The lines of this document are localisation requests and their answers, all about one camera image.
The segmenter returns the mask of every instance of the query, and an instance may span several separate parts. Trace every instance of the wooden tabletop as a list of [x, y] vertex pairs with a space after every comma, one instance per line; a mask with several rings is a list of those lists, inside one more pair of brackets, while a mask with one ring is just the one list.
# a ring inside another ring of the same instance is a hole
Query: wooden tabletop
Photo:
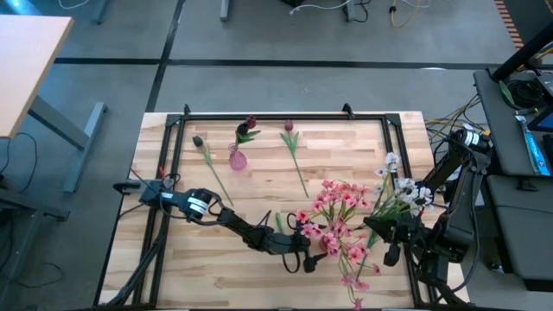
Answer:
[[0, 15], [0, 137], [19, 130], [72, 25], [71, 17]]
[[[155, 176], [165, 118], [164, 113], [144, 116], [132, 163], [143, 178]], [[401, 112], [401, 118], [411, 170], [416, 179], [422, 179], [433, 167], [423, 115], [421, 112]], [[368, 186], [380, 183], [379, 177], [373, 173], [384, 166], [386, 154], [380, 122], [295, 122], [294, 130], [300, 133], [297, 161], [311, 199], [306, 198], [289, 151], [279, 136], [283, 132], [283, 122], [258, 122], [256, 129], [262, 133], [255, 141], [240, 146], [248, 157], [248, 167], [240, 173], [232, 172], [228, 165], [228, 145], [233, 141], [236, 126], [236, 121], [186, 123], [179, 167], [182, 180], [177, 185], [178, 191], [191, 187], [209, 188], [220, 193], [224, 203], [230, 206], [192, 143], [195, 135], [202, 136], [209, 143], [214, 167], [231, 195], [233, 209], [252, 224], [258, 223], [269, 210], [285, 216], [285, 213], [294, 213], [298, 209], [310, 209], [310, 202], [321, 191], [324, 179]], [[398, 150], [393, 127], [391, 136], [394, 150]], [[175, 135], [172, 139], [168, 163], [171, 163]], [[138, 195], [126, 197], [122, 211], [135, 206], [137, 199]], [[425, 224], [432, 226], [440, 213], [440, 209], [426, 212], [423, 217]], [[147, 208], [138, 209], [119, 220], [100, 302], [109, 301], [136, 268], [147, 214]], [[364, 216], [355, 216], [353, 222], [360, 224]], [[276, 227], [274, 214], [269, 225]], [[312, 251], [315, 254], [320, 252], [317, 245]], [[382, 242], [372, 248], [368, 261], [379, 264], [382, 275], [376, 276], [365, 269], [362, 279], [370, 284], [371, 289], [358, 296], [364, 298], [364, 308], [413, 307], [404, 259], [394, 267], [386, 267], [382, 264], [386, 252], [387, 245]], [[293, 256], [287, 258], [289, 264], [295, 264]], [[149, 296], [152, 270], [153, 264], [143, 297]], [[462, 281], [461, 266], [450, 264], [450, 285], [454, 287]], [[424, 286], [421, 290], [426, 296]], [[467, 300], [464, 289], [460, 297]], [[280, 256], [248, 249], [240, 237], [224, 227], [201, 227], [171, 219], [158, 307], [351, 308], [352, 303], [346, 288], [340, 284], [336, 258], [320, 261], [314, 273], [305, 274], [300, 270], [292, 275], [284, 269]]]

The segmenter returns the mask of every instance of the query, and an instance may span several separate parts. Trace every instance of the desk leg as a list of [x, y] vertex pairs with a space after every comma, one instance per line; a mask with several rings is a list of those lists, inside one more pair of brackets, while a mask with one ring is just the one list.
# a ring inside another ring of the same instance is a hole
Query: desk leg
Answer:
[[103, 112], [106, 110], [107, 107], [104, 103], [97, 103], [83, 131], [39, 96], [36, 97], [33, 106], [29, 109], [29, 115], [31, 117], [34, 117], [40, 123], [44, 124], [54, 133], [77, 148], [77, 154], [74, 157], [69, 176], [63, 186], [63, 191], [73, 193], [77, 190], [80, 172], [82, 171], [96, 132], [98, 132], [99, 125], [104, 115]]
[[222, 22], [226, 22], [228, 19], [228, 10], [231, 6], [231, 0], [221, 0], [221, 12], [220, 19]]
[[347, 3], [347, 21], [353, 22], [355, 19], [355, 0], [352, 0]]
[[98, 25], [105, 21], [105, 13], [107, 6], [110, 4], [110, 0], [99, 0], [96, 6], [96, 12], [92, 18]]

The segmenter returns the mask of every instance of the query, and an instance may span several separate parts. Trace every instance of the dark red tulip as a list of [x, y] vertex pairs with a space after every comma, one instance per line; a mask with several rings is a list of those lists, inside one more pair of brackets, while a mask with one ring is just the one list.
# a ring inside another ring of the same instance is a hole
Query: dark red tulip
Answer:
[[257, 120], [255, 117], [253, 116], [249, 116], [245, 119], [245, 123], [248, 124], [248, 129], [253, 129], [254, 127], [256, 127], [256, 124], [257, 124]]
[[294, 129], [294, 124], [292, 123], [292, 120], [288, 119], [284, 122], [284, 129], [286, 131], [291, 131]]
[[246, 123], [242, 123], [241, 125], [239, 125], [237, 128], [236, 128], [236, 131], [240, 134], [240, 135], [246, 135], [248, 134], [248, 124]]

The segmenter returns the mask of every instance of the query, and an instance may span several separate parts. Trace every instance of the pink flower bouquet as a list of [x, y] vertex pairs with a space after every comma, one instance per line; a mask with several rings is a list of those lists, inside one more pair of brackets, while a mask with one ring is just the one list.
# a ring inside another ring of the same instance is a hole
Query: pink flower bouquet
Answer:
[[[371, 248], [379, 240], [376, 232], [369, 235], [357, 234], [364, 225], [352, 226], [349, 222], [357, 214], [378, 219], [394, 219], [403, 213], [418, 216], [429, 206], [432, 197], [429, 190], [417, 187], [411, 179], [398, 179], [392, 187], [391, 173], [397, 170], [399, 157], [393, 153], [386, 156], [386, 168], [375, 171], [382, 178], [382, 184], [371, 189], [344, 181], [324, 181], [323, 189], [311, 204], [311, 211], [297, 211], [296, 217], [302, 222], [301, 234], [319, 240], [319, 246], [329, 255], [338, 258], [338, 269], [342, 275], [340, 282], [347, 287], [349, 298], [356, 310], [361, 309], [362, 298], [356, 293], [365, 292], [370, 287], [360, 280], [363, 268], [371, 269], [375, 276], [380, 275], [376, 263], [366, 263]], [[376, 195], [370, 202], [368, 194]], [[324, 218], [326, 224], [316, 223]]]

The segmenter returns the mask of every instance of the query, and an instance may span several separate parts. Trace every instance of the red tulip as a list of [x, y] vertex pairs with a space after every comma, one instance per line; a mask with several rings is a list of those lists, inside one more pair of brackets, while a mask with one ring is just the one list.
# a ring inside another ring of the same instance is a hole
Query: red tulip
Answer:
[[254, 127], [256, 127], [256, 124], [257, 124], [257, 120], [255, 117], [253, 116], [249, 116], [245, 119], [245, 123], [248, 124], [248, 129], [253, 129]]
[[284, 122], [284, 129], [286, 131], [291, 131], [294, 129], [294, 124], [292, 123], [292, 120], [288, 119], [286, 122]]

